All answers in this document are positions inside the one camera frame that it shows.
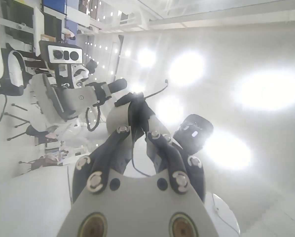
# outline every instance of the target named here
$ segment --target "bright light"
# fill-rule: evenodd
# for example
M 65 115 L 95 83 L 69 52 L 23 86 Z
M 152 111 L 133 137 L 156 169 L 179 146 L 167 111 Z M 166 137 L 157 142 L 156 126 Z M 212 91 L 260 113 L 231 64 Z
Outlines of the bright light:
M 180 55 L 172 63 L 169 71 L 170 80 L 177 86 L 187 86 L 204 74 L 204 60 L 195 53 L 188 52 Z
M 145 90 L 145 87 L 140 83 L 134 83 L 130 86 L 130 91 L 134 93 L 140 93 Z
M 183 121 L 183 107 L 176 96 L 162 98 L 156 105 L 156 117 L 164 125 L 174 125 Z
M 156 60 L 155 53 L 148 49 L 143 49 L 138 53 L 138 61 L 142 67 L 151 67 Z
M 247 108 L 279 110 L 295 103 L 293 71 L 261 71 L 244 78 L 238 86 L 235 97 Z
M 203 150 L 216 164 L 228 169 L 242 169 L 251 159 L 249 148 L 232 134 L 215 130 Z

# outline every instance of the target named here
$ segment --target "screw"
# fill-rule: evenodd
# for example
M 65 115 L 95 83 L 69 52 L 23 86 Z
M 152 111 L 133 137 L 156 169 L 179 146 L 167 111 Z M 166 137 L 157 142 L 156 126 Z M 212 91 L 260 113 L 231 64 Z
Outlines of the screw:
M 103 187 L 103 184 L 101 183 L 102 173 L 103 172 L 101 171 L 96 171 L 92 173 L 87 179 L 86 186 L 91 193 L 96 193 Z
M 77 162 L 76 162 L 76 169 L 77 170 L 81 170 L 82 167 L 86 164 L 86 163 L 90 163 L 90 157 L 89 156 L 83 156 L 81 157 Z

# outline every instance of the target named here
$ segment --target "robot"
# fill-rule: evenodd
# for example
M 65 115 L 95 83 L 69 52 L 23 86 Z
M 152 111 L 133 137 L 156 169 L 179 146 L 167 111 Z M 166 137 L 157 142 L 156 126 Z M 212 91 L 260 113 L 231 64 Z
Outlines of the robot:
M 109 138 L 75 165 L 72 208 L 57 236 L 239 236 L 227 204 L 206 193 L 204 169 L 194 156 L 212 124 L 193 114 L 171 136 L 146 98 L 129 93 L 115 102 L 107 116 Z M 153 176 L 134 165 L 133 148 L 142 136 Z M 123 175 L 131 160 L 146 177 Z

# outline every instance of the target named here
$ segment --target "person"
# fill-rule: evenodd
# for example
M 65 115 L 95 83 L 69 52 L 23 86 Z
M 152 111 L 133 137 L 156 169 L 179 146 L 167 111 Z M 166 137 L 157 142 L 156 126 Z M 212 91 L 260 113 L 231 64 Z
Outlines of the person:
M 75 34 L 69 29 L 63 28 L 62 33 L 64 34 L 64 39 L 75 40 Z

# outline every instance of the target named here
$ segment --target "black cable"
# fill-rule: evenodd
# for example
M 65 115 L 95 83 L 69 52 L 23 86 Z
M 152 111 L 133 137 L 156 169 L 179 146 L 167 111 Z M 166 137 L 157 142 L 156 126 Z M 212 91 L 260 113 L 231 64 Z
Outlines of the black cable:
M 155 96 L 155 95 L 161 93 L 163 90 L 165 90 L 165 89 L 168 87 L 168 80 L 165 80 L 165 83 L 166 83 L 166 86 L 165 86 L 164 88 L 162 88 L 162 89 L 159 90 L 158 92 L 155 92 L 155 93 L 153 93 L 153 94 L 151 94 L 151 95 L 145 97 L 144 99 L 148 99 L 148 98 L 150 98 L 150 97 L 152 97 L 152 96 Z
M 135 167 L 135 165 L 134 165 L 133 152 L 134 152 L 135 137 L 136 137 L 136 131 L 135 131 L 135 135 L 134 135 L 133 142 L 132 142 L 132 147 L 131 147 L 131 160 L 132 160 L 132 166 L 133 166 L 133 168 L 134 168 L 137 172 L 139 172 L 140 174 L 142 174 L 142 175 L 144 175 L 144 176 L 147 176 L 147 177 L 150 177 L 150 175 L 147 175 L 147 174 L 141 172 L 141 171 L 140 171 L 139 169 L 137 169 L 137 168 Z
M 88 131 L 92 132 L 92 131 L 94 131 L 94 130 L 98 127 L 98 125 L 99 125 L 99 120 L 100 120 L 100 108 L 99 108 L 99 106 L 97 106 L 97 112 L 98 112 L 98 114 L 97 114 L 97 120 L 96 120 L 96 124 L 95 124 L 95 126 L 94 126 L 93 128 L 90 128 L 90 122 L 89 122 L 89 119 L 88 119 L 88 111 L 89 111 L 89 107 L 87 108 L 86 113 L 85 113 L 85 118 L 86 118 L 86 122 L 87 122 L 87 129 L 88 129 Z
M 4 116 L 6 105 L 7 105 L 7 96 L 5 95 L 5 103 L 4 103 L 4 107 L 3 107 L 3 110 L 2 110 L 2 113 L 0 116 L 0 122 L 2 121 L 2 118 Z

